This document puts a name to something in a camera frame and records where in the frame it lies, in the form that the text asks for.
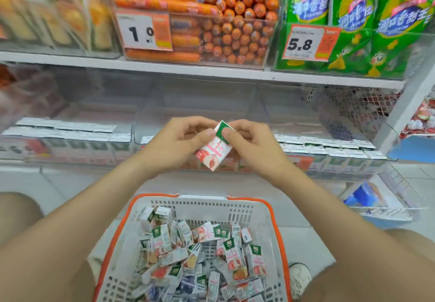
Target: store shelf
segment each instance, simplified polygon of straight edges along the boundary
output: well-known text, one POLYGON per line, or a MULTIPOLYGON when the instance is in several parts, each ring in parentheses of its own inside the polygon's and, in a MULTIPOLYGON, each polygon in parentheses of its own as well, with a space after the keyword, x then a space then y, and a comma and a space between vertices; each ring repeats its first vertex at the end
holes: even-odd
POLYGON ((196 75, 230 79, 307 83, 313 85, 388 88, 398 90, 401 89, 405 84, 405 81, 403 80, 384 80, 364 77, 346 77, 303 73, 281 73, 273 72, 268 67, 266 67, 264 70, 248 70, 237 68, 222 68, 215 66, 144 63, 138 61, 127 61, 123 57, 118 59, 102 59, 0 51, 0 61, 75 66, 85 68, 130 70, 163 74, 196 75))

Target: white plastic basket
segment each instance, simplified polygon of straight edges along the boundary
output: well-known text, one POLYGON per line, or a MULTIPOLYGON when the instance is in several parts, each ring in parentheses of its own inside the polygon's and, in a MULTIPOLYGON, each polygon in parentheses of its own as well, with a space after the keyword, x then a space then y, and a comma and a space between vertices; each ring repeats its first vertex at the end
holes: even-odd
MULTIPOLYGON (((112 238, 101 267, 94 302, 132 302, 133 275, 142 250, 138 217, 146 206, 171 207, 176 219, 196 228, 211 221, 229 225, 238 221, 247 226, 255 244, 261 245, 266 263, 265 302, 291 302, 290 275, 284 243, 272 207, 262 199, 206 197, 198 195, 142 194, 130 203, 112 238)), ((206 259, 215 257, 212 247, 206 259)))

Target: price label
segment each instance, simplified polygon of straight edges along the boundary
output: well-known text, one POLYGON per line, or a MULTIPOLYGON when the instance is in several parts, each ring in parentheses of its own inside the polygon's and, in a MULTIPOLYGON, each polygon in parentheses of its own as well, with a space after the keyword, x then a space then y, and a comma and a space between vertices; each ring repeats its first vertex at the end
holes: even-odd
POLYGON ((124 47, 172 51, 169 14, 118 10, 116 18, 124 47))
POLYGON ((293 24, 282 58, 328 61, 340 36, 340 31, 340 27, 293 24))

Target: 1.0 price tag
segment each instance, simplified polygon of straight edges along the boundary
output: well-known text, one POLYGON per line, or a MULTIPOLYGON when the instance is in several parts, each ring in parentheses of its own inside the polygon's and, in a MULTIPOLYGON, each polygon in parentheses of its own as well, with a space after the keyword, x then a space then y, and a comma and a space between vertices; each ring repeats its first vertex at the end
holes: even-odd
POLYGON ((169 14, 118 10, 116 18, 124 47, 172 51, 169 14))
POLYGON ((293 24, 282 59, 328 61, 340 31, 340 27, 293 24))

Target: green packaging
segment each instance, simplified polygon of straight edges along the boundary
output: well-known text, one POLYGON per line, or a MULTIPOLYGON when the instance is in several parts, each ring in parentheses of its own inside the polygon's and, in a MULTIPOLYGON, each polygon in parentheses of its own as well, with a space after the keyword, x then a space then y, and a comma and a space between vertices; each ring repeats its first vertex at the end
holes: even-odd
POLYGON ((403 78, 417 41, 434 13, 434 0, 378 0, 368 77, 403 78))
POLYGON ((330 0, 329 21, 342 28, 326 71, 366 74, 370 69, 370 42, 375 0, 330 0))
POLYGON ((288 0, 286 23, 283 24, 279 39, 279 54, 276 70, 319 70, 325 63, 282 59, 287 44, 287 37, 292 23, 326 25, 328 22, 329 0, 288 0))

